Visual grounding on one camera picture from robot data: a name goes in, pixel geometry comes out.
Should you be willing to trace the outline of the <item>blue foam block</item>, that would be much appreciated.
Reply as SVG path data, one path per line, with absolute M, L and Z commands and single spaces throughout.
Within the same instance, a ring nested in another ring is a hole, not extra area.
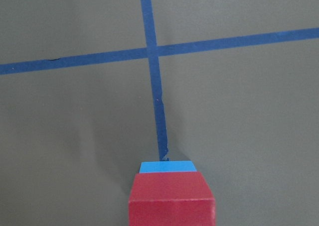
M 192 161 L 142 162 L 139 173 L 196 172 Z

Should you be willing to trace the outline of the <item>red foam block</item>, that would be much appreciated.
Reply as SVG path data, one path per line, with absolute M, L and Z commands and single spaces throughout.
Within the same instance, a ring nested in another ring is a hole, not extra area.
M 128 211 L 131 226 L 214 226 L 215 198 L 196 172 L 138 173 Z

